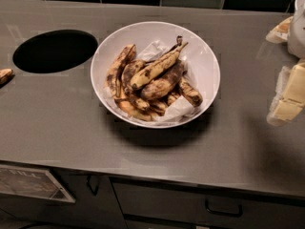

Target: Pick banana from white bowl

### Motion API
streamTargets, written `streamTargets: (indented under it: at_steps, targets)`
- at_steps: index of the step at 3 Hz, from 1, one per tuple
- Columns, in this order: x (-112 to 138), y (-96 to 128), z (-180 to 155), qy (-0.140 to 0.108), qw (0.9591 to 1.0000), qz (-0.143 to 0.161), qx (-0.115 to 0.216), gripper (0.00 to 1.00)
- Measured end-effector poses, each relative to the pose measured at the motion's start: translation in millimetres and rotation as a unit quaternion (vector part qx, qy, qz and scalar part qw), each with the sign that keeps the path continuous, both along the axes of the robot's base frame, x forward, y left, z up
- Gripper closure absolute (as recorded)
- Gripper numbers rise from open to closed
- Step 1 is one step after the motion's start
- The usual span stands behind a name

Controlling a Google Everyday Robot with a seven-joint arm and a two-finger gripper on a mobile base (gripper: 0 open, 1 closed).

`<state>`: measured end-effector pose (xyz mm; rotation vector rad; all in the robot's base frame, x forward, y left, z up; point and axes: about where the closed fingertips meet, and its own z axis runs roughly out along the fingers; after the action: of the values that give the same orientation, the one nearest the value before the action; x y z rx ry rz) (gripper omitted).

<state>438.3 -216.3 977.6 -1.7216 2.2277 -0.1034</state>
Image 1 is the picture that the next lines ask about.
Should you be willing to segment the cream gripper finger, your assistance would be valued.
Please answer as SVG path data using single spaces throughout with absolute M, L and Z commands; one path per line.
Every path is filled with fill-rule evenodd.
M 292 19 L 293 17 L 290 16 L 276 25 L 272 30 L 268 32 L 266 35 L 266 40 L 275 44 L 286 42 L 288 39 L 288 31 Z
M 299 60 L 292 68 L 284 66 L 277 78 L 275 96 L 267 122 L 282 126 L 294 120 L 305 108 L 305 61 Z

